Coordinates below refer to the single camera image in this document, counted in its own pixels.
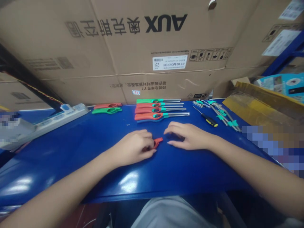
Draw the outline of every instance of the blue workbench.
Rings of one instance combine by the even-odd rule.
[[[170,117],[159,123],[137,124],[134,105],[123,106],[122,112],[113,115],[89,113],[33,140],[0,169],[0,206],[24,204],[113,146],[127,133],[140,129],[150,131],[153,138],[164,138],[155,155],[105,176],[84,199],[85,203],[250,188],[210,151],[186,151],[168,145],[169,136],[163,136],[163,132],[170,121],[194,124],[275,162],[245,136],[222,122],[218,121],[217,128],[208,125],[191,102],[184,106],[190,116]],[[203,110],[216,118],[213,110]],[[248,125],[230,113],[240,126]]]

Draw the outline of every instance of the paper label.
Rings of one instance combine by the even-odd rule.
[[[153,57],[153,70],[174,70],[186,67],[188,55]]]
[[[292,0],[279,19],[294,21],[304,10],[304,0]]]
[[[132,90],[132,93],[133,93],[134,95],[140,95],[140,91],[139,91],[139,90]]]
[[[268,46],[262,55],[279,56],[292,41],[300,34],[301,31],[283,30],[275,40]]]

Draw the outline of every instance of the orange handle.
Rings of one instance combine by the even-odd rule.
[[[136,105],[137,108],[158,108],[160,106],[160,103],[142,103]]]
[[[152,120],[158,120],[160,118],[162,118],[163,113],[143,113],[143,114],[136,114],[135,115],[135,120],[144,120],[144,119],[152,119]]]
[[[154,147],[153,148],[145,147],[142,151],[146,152],[146,151],[151,150],[151,149],[156,149],[158,147],[159,143],[162,142],[162,141],[163,141],[162,138],[154,139]]]
[[[154,147],[152,149],[156,149],[158,147],[158,144],[162,141],[163,141],[162,138],[154,139]]]
[[[161,111],[161,108],[136,108],[135,109],[135,114],[140,114],[140,113],[158,113]]]
[[[115,108],[115,107],[120,107],[120,106],[122,106],[121,103],[98,104],[98,105],[95,105],[94,109],[99,109],[99,108]]]

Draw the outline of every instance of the aux logo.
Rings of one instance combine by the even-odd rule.
[[[162,31],[162,20],[166,19],[167,20],[167,28],[166,31],[170,32],[171,31],[171,18],[173,21],[173,25],[174,25],[174,29],[175,31],[180,31],[181,27],[183,26],[186,17],[188,14],[185,14],[183,17],[176,17],[176,15],[161,15],[161,16],[154,16],[153,19],[151,20],[151,18],[149,16],[145,16],[146,21],[149,24],[149,27],[146,31],[146,33],[150,32],[150,30],[152,30],[153,32],[161,32]],[[157,29],[154,25],[154,23],[156,22],[156,19],[158,17],[157,20]]]

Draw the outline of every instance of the forearm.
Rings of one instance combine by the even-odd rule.
[[[304,180],[222,138],[209,149],[285,215],[304,218]]]
[[[107,152],[53,184],[0,224],[0,228],[56,227],[107,173],[116,168]]]

